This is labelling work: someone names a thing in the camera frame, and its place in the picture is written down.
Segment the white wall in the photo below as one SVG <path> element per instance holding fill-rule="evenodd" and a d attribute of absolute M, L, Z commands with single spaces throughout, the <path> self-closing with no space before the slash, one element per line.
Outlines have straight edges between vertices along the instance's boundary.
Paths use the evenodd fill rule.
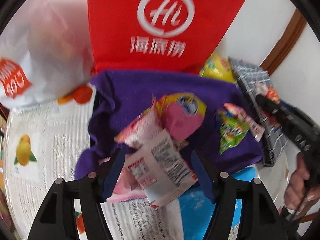
<path fill-rule="evenodd" d="M 309 25 L 271 79 L 283 100 L 299 107 L 320 124 L 320 43 Z M 292 172 L 296 168 L 298 148 L 290 143 L 285 151 Z M 309 213 L 319 208 L 320 202 Z M 309 224 L 300 225 L 299 233 L 303 233 Z"/>
<path fill-rule="evenodd" d="M 75 33 L 89 43 L 87 0 L 50 1 Z M 261 64 L 282 36 L 294 10 L 289 0 L 246 0 L 217 51 L 225 57 Z"/>
<path fill-rule="evenodd" d="M 216 51 L 260 65 L 282 36 L 294 10 L 289 0 L 246 0 Z"/>

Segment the finger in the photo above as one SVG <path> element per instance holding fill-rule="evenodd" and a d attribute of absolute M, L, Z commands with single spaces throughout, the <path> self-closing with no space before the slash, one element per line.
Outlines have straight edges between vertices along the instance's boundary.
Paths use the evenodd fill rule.
<path fill-rule="evenodd" d="M 291 187 L 288 187 L 286 192 L 284 193 L 284 203 L 286 207 L 292 210 L 296 210 L 300 202 L 301 198 L 296 195 L 295 191 Z"/>
<path fill-rule="evenodd" d="M 292 174 L 289 181 L 289 187 L 295 191 L 300 199 L 303 198 L 306 189 L 304 187 L 304 180 L 297 171 Z"/>
<path fill-rule="evenodd" d="M 320 186 L 312 188 L 307 194 L 308 201 L 315 200 L 317 198 L 320 198 Z"/>
<path fill-rule="evenodd" d="M 308 180 L 310 178 L 309 171 L 303 160 L 303 153 L 299 152 L 297 154 L 297 172 L 303 177 L 304 180 Z"/>

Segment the white plastic bag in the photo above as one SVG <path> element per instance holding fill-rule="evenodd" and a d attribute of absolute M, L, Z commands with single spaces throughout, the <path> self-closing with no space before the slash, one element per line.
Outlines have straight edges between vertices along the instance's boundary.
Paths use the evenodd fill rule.
<path fill-rule="evenodd" d="M 27 0 L 0 36 L 0 102 L 23 110 L 55 100 L 87 82 L 92 66 L 48 1 Z"/>

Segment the yellow snack package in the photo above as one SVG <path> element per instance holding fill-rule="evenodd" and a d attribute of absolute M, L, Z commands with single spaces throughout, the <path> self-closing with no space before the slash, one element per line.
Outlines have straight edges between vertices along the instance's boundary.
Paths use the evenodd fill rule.
<path fill-rule="evenodd" d="M 199 72 L 199 76 L 214 78 L 231 83 L 235 82 L 229 61 L 217 53 L 212 53 L 207 59 L 203 68 Z"/>

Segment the yellow fruit print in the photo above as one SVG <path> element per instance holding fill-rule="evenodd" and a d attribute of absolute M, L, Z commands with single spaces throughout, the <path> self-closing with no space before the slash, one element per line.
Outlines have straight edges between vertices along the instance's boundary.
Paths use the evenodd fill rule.
<path fill-rule="evenodd" d="M 21 166 L 27 166 L 30 161 L 37 162 L 37 159 L 31 151 L 30 137 L 27 134 L 24 134 L 21 136 L 16 149 L 14 165 L 19 163 Z"/>

